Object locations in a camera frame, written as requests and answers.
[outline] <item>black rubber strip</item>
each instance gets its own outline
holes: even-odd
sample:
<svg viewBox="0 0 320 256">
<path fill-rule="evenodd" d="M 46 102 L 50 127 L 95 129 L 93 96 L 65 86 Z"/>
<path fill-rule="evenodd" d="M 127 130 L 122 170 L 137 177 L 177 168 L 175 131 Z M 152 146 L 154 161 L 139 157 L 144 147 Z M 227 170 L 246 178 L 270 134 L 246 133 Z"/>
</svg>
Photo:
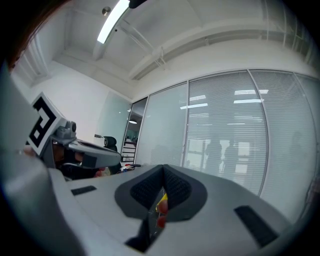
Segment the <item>black rubber strip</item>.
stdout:
<svg viewBox="0 0 320 256">
<path fill-rule="evenodd" d="M 90 192 L 90 191 L 94 191 L 96 189 L 97 188 L 95 186 L 90 185 L 90 186 L 84 186 L 84 187 L 71 189 L 71 193 L 74 196 L 77 196 L 77 195 L 81 195 L 81 194 L 84 194 L 84 193 L 87 193 L 87 192 Z"/>
<path fill-rule="evenodd" d="M 260 247 L 268 245 L 278 237 L 250 206 L 239 206 L 234 211 Z"/>
</svg>

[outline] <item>white wall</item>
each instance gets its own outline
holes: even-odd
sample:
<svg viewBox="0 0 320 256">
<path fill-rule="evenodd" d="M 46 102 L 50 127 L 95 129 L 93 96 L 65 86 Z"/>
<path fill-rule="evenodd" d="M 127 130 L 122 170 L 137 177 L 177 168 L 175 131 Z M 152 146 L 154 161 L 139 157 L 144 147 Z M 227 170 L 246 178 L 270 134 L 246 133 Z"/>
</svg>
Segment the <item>white wall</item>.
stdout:
<svg viewBox="0 0 320 256">
<path fill-rule="evenodd" d="M 187 79 L 232 69 L 275 69 L 316 76 L 302 55 L 275 41 L 230 40 L 186 52 L 168 62 L 168 69 L 157 68 L 143 77 L 133 102 Z"/>
<path fill-rule="evenodd" d="M 112 89 L 55 61 L 49 68 L 51 78 L 31 87 L 25 97 L 32 102 L 40 92 L 44 92 L 68 120 L 76 122 L 77 137 L 94 142 L 103 105 Z"/>
</svg>

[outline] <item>textured black pad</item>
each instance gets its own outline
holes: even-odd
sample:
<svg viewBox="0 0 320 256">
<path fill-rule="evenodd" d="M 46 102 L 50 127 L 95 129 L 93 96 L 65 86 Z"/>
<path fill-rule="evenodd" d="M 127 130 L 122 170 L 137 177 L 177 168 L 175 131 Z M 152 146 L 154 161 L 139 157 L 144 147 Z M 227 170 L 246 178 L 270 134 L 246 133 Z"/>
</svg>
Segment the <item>textured black pad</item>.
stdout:
<svg viewBox="0 0 320 256">
<path fill-rule="evenodd" d="M 97 188 L 95 186 L 90 185 L 90 186 L 84 186 L 84 187 L 80 187 L 80 188 L 71 189 L 71 193 L 74 196 L 77 196 L 77 195 L 81 195 L 81 194 L 84 194 L 84 193 L 87 193 L 90 191 L 94 191 L 96 189 Z"/>
<path fill-rule="evenodd" d="M 144 220 L 162 187 L 168 196 L 167 222 L 191 219 L 208 197 L 201 182 L 165 164 L 121 184 L 115 201 L 126 216 Z"/>
<path fill-rule="evenodd" d="M 268 245 L 278 237 L 250 206 L 239 206 L 234 211 L 260 247 Z"/>
</svg>

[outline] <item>white ceiling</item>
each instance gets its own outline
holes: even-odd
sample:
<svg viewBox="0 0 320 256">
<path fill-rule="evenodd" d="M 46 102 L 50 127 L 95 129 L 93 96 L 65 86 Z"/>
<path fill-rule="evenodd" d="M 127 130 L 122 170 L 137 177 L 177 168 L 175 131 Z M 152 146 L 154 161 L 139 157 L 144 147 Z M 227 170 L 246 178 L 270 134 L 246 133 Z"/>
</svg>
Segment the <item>white ceiling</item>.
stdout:
<svg viewBox="0 0 320 256">
<path fill-rule="evenodd" d="M 117 2 L 73 0 L 56 14 L 64 15 L 55 22 L 64 35 L 47 37 L 43 44 L 48 48 L 56 41 L 48 52 L 57 53 L 57 62 L 129 98 L 148 72 L 170 69 L 169 60 L 195 48 L 246 37 L 263 39 L 267 30 L 271 40 L 283 40 L 286 30 L 286 43 L 293 41 L 295 17 L 287 12 L 285 26 L 283 6 L 273 0 L 266 1 L 268 18 L 265 0 L 148 0 L 129 9 L 117 32 L 101 44 L 97 38 L 106 21 L 102 9 L 113 9 Z"/>
</svg>

